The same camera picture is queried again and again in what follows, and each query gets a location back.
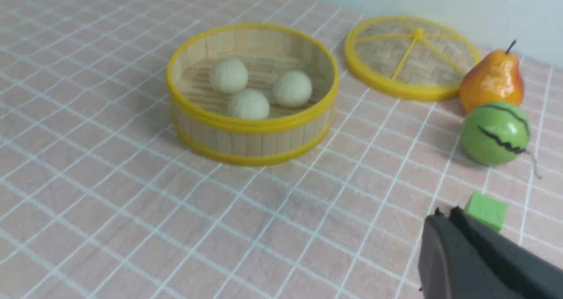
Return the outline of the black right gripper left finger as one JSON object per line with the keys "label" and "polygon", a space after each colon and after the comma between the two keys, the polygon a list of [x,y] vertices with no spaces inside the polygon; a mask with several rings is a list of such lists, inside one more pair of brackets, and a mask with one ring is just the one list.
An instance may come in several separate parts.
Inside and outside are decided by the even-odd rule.
{"label": "black right gripper left finger", "polygon": [[528,279],[462,208],[425,219],[419,260],[426,299],[526,299]]}

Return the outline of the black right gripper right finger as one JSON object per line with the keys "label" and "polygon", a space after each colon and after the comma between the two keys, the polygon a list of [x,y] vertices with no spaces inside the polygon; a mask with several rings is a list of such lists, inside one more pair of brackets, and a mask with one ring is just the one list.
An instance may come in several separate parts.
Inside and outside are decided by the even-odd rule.
{"label": "black right gripper right finger", "polygon": [[460,207],[451,209],[449,221],[504,285],[519,293],[523,299],[563,297],[562,269],[518,246],[464,213]]}

